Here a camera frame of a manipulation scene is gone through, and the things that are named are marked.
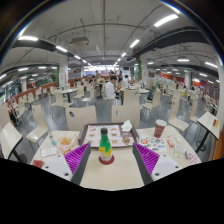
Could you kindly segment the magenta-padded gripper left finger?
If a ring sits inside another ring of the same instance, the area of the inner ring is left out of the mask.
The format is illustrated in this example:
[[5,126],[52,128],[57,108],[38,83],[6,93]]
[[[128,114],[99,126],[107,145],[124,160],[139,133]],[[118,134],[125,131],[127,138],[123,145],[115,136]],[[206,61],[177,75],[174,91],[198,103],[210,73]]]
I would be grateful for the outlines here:
[[90,144],[84,144],[66,155],[53,156],[50,161],[45,163],[44,170],[79,185],[90,153]]

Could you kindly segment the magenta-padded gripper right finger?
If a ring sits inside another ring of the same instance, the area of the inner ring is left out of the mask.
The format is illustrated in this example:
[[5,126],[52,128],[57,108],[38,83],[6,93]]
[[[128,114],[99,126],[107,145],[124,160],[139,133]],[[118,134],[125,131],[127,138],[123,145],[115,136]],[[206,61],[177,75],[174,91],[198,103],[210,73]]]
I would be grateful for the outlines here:
[[182,169],[169,155],[156,152],[137,143],[132,150],[145,185]]

